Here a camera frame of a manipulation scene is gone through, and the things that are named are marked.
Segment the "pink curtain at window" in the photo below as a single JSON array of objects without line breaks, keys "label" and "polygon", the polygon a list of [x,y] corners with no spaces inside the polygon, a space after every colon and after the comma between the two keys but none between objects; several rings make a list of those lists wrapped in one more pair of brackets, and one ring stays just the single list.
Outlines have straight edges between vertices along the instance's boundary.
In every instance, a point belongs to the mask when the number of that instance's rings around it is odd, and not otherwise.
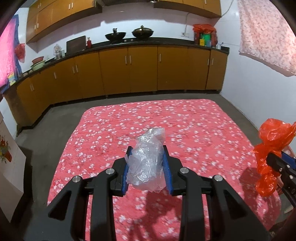
[{"label": "pink curtain at window", "polygon": [[15,49],[20,43],[18,35],[19,16],[14,15],[1,34],[1,93],[19,79],[22,72]]}]

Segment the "upper wooden kitchen cabinets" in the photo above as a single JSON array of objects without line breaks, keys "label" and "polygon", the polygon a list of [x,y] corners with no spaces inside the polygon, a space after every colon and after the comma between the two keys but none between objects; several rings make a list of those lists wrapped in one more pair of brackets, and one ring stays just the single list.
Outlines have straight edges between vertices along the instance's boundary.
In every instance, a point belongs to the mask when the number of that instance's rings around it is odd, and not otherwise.
[{"label": "upper wooden kitchen cabinets", "polygon": [[117,28],[132,37],[139,26],[154,37],[190,38],[191,26],[222,16],[220,1],[36,1],[29,7],[26,42],[34,43],[59,28],[62,39],[91,31],[105,35]]}]

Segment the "black wok left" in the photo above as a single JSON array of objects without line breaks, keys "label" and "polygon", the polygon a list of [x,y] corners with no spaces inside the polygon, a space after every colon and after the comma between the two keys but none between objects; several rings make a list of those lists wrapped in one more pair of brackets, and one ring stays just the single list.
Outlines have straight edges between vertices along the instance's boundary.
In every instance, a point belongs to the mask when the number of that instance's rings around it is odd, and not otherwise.
[{"label": "black wok left", "polygon": [[119,43],[126,36],[126,32],[118,32],[117,28],[113,28],[112,30],[112,33],[105,35],[106,39],[109,40],[111,43]]}]

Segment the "pink floral hanging cloth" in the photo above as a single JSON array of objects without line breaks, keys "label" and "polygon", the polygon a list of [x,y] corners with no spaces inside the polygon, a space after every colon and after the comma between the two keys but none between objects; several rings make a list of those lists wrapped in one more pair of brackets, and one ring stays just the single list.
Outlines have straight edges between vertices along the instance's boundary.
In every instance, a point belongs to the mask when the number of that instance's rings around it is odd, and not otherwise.
[{"label": "pink floral hanging cloth", "polygon": [[238,1],[241,55],[295,75],[295,34],[270,1]]}]

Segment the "white plastic bag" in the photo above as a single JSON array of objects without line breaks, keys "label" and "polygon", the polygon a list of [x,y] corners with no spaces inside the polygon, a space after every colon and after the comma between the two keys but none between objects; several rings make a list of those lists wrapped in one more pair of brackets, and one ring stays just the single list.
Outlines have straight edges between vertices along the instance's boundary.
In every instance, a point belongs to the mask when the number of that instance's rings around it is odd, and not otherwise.
[{"label": "white plastic bag", "polygon": [[136,146],[125,156],[127,184],[138,190],[156,193],[166,187],[163,171],[165,139],[164,128],[150,128],[136,138]]}]

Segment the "wooden kitchen cabinets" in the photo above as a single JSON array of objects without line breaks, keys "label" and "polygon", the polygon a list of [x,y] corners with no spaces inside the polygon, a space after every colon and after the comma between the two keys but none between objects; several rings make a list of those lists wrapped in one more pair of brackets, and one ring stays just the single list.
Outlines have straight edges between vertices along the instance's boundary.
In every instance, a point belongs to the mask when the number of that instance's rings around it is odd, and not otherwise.
[{"label": "wooden kitchen cabinets", "polygon": [[190,38],[191,26],[222,16],[220,1],[36,1],[29,7],[26,42],[34,43],[59,28],[62,39],[91,31],[105,35],[117,28],[132,37],[139,26],[154,37]]},{"label": "wooden kitchen cabinets", "polygon": [[17,129],[50,107],[103,96],[158,91],[220,91],[230,49],[153,39],[91,50],[46,64],[3,91]]}]

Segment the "red floral tablecloth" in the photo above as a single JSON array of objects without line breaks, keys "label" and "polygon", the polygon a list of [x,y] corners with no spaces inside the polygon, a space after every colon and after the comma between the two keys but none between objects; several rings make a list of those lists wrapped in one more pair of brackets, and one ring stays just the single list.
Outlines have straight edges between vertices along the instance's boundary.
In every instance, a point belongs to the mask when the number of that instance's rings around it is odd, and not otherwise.
[{"label": "red floral tablecloth", "polygon": [[[198,175],[221,175],[244,199],[265,228],[280,215],[277,193],[261,197],[253,145],[213,101],[160,100],[97,106],[84,112],[58,162],[48,201],[75,175],[89,178],[122,158],[150,128],[164,128],[169,154]],[[178,240],[181,197],[129,186],[113,199],[118,240]]]}]

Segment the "red bag covered containers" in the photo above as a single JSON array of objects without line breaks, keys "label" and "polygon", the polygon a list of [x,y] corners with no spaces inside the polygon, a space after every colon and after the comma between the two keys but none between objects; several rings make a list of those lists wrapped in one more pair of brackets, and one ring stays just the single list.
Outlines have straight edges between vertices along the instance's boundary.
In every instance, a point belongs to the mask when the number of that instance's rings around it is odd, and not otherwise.
[{"label": "red bag covered containers", "polygon": [[194,24],[194,42],[200,46],[216,47],[217,45],[217,31],[210,24]]}]

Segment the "black wok with lid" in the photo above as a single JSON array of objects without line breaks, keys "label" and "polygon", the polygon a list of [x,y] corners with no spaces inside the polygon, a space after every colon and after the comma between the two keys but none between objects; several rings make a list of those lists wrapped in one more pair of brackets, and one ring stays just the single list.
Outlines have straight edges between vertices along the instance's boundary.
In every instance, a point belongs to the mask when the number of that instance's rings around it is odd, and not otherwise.
[{"label": "black wok with lid", "polygon": [[132,35],[141,41],[146,41],[153,35],[154,31],[150,28],[144,27],[141,25],[139,28],[136,28],[132,31]]}]

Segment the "white box with flowers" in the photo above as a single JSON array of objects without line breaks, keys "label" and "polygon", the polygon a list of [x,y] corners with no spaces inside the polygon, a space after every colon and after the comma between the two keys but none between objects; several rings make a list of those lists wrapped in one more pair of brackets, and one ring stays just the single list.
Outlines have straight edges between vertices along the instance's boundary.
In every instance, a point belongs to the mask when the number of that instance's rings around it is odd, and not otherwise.
[{"label": "white box with flowers", "polygon": [[11,221],[23,195],[25,163],[25,155],[1,116],[1,210],[8,221]]}]

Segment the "glass jar on counter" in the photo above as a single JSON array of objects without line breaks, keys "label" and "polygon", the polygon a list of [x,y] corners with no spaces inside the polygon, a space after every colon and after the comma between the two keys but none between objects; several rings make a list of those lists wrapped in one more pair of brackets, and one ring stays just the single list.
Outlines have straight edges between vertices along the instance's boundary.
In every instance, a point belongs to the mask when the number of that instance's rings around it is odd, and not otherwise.
[{"label": "glass jar on counter", "polygon": [[65,57],[65,51],[61,48],[60,45],[56,44],[54,46],[54,56],[56,60],[59,60],[61,58]]}]

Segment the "orange plastic bag back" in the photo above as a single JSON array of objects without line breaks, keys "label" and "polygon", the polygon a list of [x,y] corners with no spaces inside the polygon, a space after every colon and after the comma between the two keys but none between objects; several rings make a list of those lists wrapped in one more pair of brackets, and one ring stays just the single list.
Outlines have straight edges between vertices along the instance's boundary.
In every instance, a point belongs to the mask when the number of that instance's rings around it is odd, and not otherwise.
[{"label": "orange plastic bag back", "polygon": [[256,191],[261,197],[271,196],[277,188],[280,172],[267,164],[267,156],[272,153],[282,157],[281,151],[295,137],[295,123],[285,123],[274,118],[267,119],[259,128],[262,143],[254,146],[257,162],[257,173],[260,179],[256,182]]}]

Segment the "stacked basins on counter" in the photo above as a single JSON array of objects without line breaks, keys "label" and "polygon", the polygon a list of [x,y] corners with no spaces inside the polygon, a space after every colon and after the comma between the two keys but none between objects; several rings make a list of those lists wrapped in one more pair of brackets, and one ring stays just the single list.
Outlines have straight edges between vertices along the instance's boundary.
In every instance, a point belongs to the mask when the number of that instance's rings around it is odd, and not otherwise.
[{"label": "stacked basins on counter", "polygon": [[36,71],[36,70],[42,68],[44,65],[45,65],[44,56],[37,57],[37,58],[35,58],[35,59],[32,60],[31,69],[33,71]]}]

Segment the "dark cutting board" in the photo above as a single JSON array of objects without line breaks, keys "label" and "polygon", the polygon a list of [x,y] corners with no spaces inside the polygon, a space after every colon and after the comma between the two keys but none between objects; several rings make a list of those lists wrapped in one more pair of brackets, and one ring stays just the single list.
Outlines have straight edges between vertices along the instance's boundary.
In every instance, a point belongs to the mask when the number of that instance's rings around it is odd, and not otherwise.
[{"label": "dark cutting board", "polygon": [[72,55],[85,49],[86,36],[77,37],[66,42],[66,55]]}]

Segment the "hanging red plastic bag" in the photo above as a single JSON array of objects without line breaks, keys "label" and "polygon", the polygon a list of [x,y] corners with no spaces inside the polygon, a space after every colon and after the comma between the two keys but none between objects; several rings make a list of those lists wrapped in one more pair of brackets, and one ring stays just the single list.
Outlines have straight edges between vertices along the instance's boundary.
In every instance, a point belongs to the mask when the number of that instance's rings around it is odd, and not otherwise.
[{"label": "hanging red plastic bag", "polygon": [[25,43],[21,43],[21,44],[18,44],[15,48],[16,57],[21,63],[25,62],[25,55],[26,55],[25,46],[26,46]]}]

